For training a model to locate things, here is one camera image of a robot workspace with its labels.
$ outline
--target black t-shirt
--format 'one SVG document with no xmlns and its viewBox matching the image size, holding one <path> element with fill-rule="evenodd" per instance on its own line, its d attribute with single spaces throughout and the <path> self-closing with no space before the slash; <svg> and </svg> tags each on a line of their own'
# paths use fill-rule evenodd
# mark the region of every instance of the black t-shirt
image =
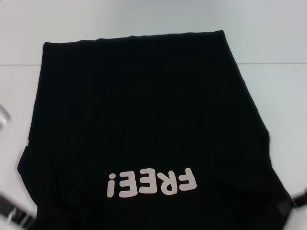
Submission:
<svg viewBox="0 0 307 230">
<path fill-rule="evenodd" d="M 41 229 L 281 230 L 269 143 L 222 31 L 45 43 L 18 170 Z"/>
</svg>

